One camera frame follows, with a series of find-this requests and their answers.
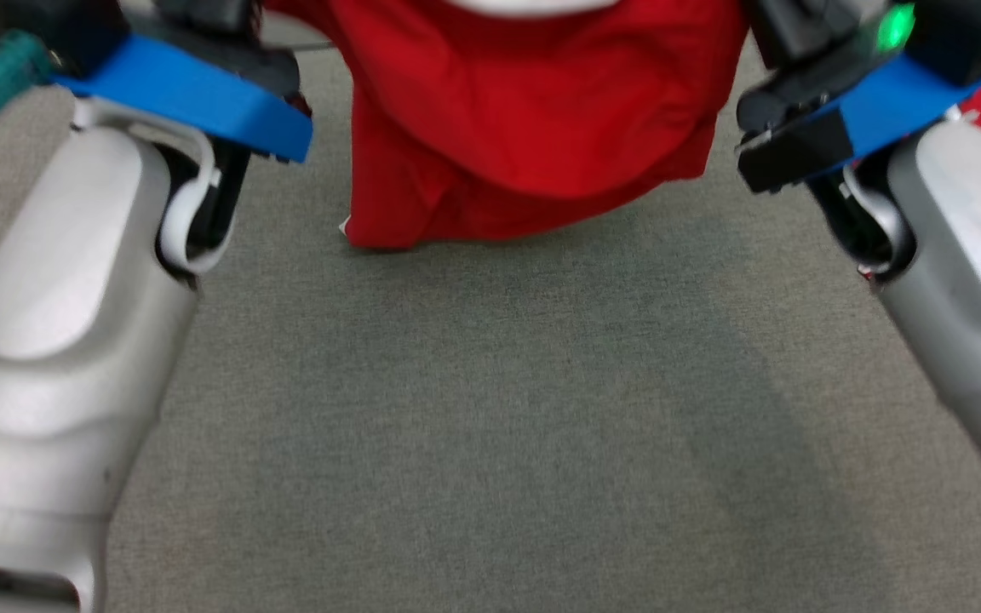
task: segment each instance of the blue plastic bracket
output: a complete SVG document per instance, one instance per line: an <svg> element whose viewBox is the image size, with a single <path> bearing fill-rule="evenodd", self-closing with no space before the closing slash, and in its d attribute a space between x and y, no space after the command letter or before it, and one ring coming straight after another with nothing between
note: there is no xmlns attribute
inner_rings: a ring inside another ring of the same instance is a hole
<svg viewBox="0 0 981 613"><path fill-rule="evenodd" d="M840 108L855 152L836 167L841 168L926 128L951 107L970 100L979 89L981 82L958 87L901 54L818 110L817 115Z"/></svg>
<svg viewBox="0 0 981 613"><path fill-rule="evenodd" d="M75 96L105 98L292 162L305 162L313 139L312 119L285 100L137 35L86 81L60 75L55 82Z"/></svg>

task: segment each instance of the green led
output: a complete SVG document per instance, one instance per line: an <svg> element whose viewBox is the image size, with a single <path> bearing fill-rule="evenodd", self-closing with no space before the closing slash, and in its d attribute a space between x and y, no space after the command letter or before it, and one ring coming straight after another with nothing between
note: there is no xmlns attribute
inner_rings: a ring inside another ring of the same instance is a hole
<svg viewBox="0 0 981 613"><path fill-rule="evenodd" d="M915 30L915 5L899 4L888 11L881 20L881 28L876 32L876 49L883 54L902 49Z"/></svg>

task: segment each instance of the red shirt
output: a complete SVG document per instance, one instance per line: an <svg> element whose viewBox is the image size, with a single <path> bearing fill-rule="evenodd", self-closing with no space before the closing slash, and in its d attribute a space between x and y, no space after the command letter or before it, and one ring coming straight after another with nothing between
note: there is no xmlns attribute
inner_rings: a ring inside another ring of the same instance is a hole
<svg viewBox="0 0 981 613"><path fill-rule="evenodd" d="M620 0L498 20L444 0L269 0L354 80L347 237L506 240L705 170L747 24L739 0Z"/></svg>

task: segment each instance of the gray carpet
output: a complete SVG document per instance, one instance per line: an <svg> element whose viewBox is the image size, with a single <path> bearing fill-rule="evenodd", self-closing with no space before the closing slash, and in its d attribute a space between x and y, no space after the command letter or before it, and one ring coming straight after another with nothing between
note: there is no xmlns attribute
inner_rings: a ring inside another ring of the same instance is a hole
<svg viewBox="0 0 981 613"><path fill-rule="evenodd" d="M305 69L312 163L250 171L113 613L981 612L980 459L729 117L704 180L600 220L365 255L349 77ZM1 122L0 234L69 113Z"/></svg>

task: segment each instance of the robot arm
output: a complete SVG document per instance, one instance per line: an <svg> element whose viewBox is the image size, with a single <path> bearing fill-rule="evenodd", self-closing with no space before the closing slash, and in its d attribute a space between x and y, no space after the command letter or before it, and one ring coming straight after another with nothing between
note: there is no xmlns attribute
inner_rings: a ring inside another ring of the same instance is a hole
<svg viewBox="0 0 981 613"><path fill-rule="evenodd" d="M746 3L778 60L740 100L741 174L757 192L809 187L981 450L981 129L955 107L981 86L981 1L916 0L785 37L795 27L771 20L810 3Z"/></svg>
<svg viewBox="0 0 981 613"><path fill-rule="evenodd" d="M207 0L234 4L260 5ZM73 135L0 244L0 613L104 610L112 514L250 155L307 152L296 62L253 43L257 13L219 11L243 19L198 35L183 24L205 13L185 7L153 22L113 0L0 0L0 36L36 35L78 95ZM194 143L199 163L133 125Z"/></svg>

